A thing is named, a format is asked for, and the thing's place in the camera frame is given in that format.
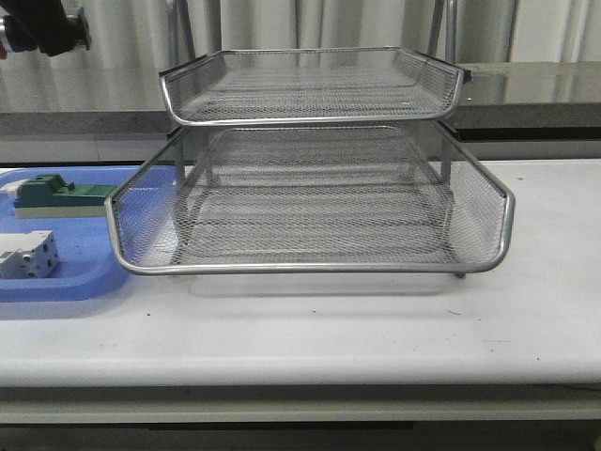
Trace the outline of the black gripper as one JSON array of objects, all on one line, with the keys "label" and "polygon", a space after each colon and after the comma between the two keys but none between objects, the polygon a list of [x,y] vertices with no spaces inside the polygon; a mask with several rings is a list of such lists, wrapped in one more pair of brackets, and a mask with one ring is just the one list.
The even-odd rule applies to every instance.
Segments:
[{"label": "black gripper", "polygon": [[1,2],[1,56],[40,51],[57,56],[90,50],[92,38],[85,9],[63,2],[6,0]]}]

